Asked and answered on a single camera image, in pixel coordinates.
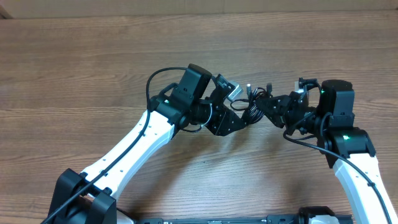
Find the black cable silver USB plug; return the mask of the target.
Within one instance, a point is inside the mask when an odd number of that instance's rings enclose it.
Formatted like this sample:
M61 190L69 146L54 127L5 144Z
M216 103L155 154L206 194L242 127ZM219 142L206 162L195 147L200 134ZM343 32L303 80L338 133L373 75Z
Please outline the black cable silver USB plug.
M261 87L252 90L251 85L247 84L246 85L247 98L241 98L230 103L230 107L232 110L243 112L241 120L244 122L246 126L259 122L264 116L264 113L258 108L255 101L261 96L263 96L265 92L266 92L265 89ZM242 108L234 107L233 104L237 102L246 103L247 105Z

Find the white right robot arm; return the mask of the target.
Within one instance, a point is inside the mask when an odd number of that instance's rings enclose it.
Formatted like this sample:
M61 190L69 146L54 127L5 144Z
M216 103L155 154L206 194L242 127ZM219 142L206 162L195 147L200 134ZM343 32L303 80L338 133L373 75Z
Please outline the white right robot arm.
M355 93L344 80L300 78L289 95L267 94L257 107L284 139L324 154L345 191L357 223L397 223L369 134L354 126Z

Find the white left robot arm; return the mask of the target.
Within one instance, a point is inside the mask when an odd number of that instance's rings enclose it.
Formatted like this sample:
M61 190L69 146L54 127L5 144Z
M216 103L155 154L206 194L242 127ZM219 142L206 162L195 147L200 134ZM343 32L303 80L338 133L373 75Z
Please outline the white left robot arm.
M112 150L79 173L67 169L60 175L44 223L134 223L117 208L117 201L153 153L190 124L215 136L245 128L245 122L224 105L242 92L237 83L194 64L182 71L178 83L155 96L146 95L145 112Z

